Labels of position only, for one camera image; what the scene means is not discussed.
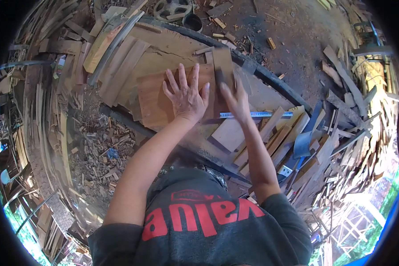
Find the green foliage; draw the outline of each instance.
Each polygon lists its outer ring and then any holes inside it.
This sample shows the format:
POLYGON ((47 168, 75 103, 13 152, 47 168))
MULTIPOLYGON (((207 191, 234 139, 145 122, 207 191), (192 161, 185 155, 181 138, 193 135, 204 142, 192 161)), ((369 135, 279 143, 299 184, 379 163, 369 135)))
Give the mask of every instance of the green foliage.
MULTIPOLYGON (((383 204, 381 205, 379 210, 379 212, 383 215, 385 219, 387 219, 388 213, 390 212, 390 209, 393 206, 394 200, 396 199, 398 193, 399 193, 399 169, 393 178, 393 183, 390 187, 390 190, 388 191, 387 196, 384 198, 383 204)), ((363 241, 360 242, 359 245, 357 245, 354 250, 349 252, 351 258, 349 258, 346 254, 341 255, 340 258, 338 258, 333 263, 334 266, 346 265, 348 263, 351 263, 352 261, 363 258, 365 255, 371 253, 374 250, 375 244, 377 243, 383 228, 375 219, 373 221, 373 224, 375 225, 375 228, 367 231, 365 234, 365 237, 367 238, 368 242, 363 242, 363 241)))
MULTIPOLYGON (((24 221, 19 214, 18 211, 15 213, 12 213, 9 207, 4 209, 5 215, 9 222, 12 225, 13 230, 16 232, 19 228, 19 226, 22 224, 24 221)), ((21 241, 21 243, 24 245, 24 247, 27 249, 28 253, 31 254, 31 256, 41 265, 43 266, 49 266, 50 262, 47 260, 46 256, 43 254, 43 252, 40 250, 40 247, 38 246, 37 243, 35 243, 31 233, 27 229, 28 223, 24 225, 24 227, 21 229, 21 231, 18 233, 17 237, 21 241)))

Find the metal pipe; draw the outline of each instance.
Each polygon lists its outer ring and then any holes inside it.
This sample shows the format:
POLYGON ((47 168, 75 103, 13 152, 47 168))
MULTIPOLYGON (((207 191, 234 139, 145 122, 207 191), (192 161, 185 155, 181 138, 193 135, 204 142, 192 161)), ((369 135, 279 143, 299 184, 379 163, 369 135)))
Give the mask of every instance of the metal pipe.
POLYGON ((22 227, 26 224, 26 222, 40 209, 41 206, 43 206, 43 204, 46 203, 46 201, 48 201, 54 194, 56 194, 58 192, 58 190, 55 190, 55 192, 53 192, 46 200, 43 200, 42 203, 40 203, 37 208, 35 208, 33 210, 33 212, 28 215, 28 217, 22 222, 21 226, 18 228, 18 230, 16 231, 16 235, 19 233, 19 231, 21 231, 22 227))
POLYGON ((7 63, 7 64, 2 64, 0 66, 0 69, 5 69, 5 68, 15 67, 15 66, 47 65, 47 64, 52 64, 53 62, 54 61, 38 61, 38 60, 11 62, 11 63, 7 63))

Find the blue tarp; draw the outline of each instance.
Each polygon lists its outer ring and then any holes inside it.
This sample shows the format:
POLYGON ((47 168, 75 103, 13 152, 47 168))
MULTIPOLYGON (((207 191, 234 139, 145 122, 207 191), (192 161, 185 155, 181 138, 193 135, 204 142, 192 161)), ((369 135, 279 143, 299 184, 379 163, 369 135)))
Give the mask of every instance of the blue tarp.
MULTIPOLYGON (((398 202, 399 202, 399 192, 398 192, 398 194, 397 194, 397 196, 396 196, 396 199, 394 200, 393 206, 391 207, 391 209, 390 209, 390 211, 389 211, 389 213, 388 213, 388 216, 387 216, 387 219, 386 219, 386 223, 385 223, 385 225, 384 225, 384 228, 383 228, 383 230, 381 230, 381 235, 384 234, 384 232, 387 230, 387 227, 388 227, 388 225, 390 224, 390 220, 393 218, 394 211, 395 211, 396 208, 397 208, 397 203, 398 203, 398 202)), ((378 239, 377 243, 375 244, 375 247, 378 247, 378 244, 379 244, 380 240, 381 240, 381 238, 378 239)), ((371 256, 371 255, 372 255, 372 253, 366 255, 365 257, 363 257, 363 258, 361 258, 361 259, 352 261, 351 263, 346 264, 346 265, 349 265, 349 266, 362 266, 362 265, 364 265, 364 264, 367 262, 369 256, 371 256)))

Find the bucket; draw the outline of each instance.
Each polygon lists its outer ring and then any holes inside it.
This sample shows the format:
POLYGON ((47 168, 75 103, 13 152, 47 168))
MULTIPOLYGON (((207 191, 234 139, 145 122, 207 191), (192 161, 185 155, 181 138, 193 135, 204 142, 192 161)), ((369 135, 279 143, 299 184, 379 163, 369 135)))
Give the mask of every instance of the bucket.
POLYGON ((189 13, 183 18, 182 25, 186 29, 192 29, 196 32, 202 31, 202 21, 197 15, 193 13, 189 13))

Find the right hand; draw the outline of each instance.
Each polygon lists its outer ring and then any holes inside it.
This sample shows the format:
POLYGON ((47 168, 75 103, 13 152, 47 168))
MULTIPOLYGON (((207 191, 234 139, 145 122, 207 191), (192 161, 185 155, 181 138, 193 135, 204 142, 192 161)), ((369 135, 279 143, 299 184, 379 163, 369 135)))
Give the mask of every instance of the right hand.
POLYGON ((248 95, 245 92, 243 82, 238 75, 235 75, 237 92, 232 94, 228 85, 224 82, 219 84, 220 91, 226 100, 229 110, 234 115, 239 124, 246 125, 251 120, 250 105, 248 104, 248 95))

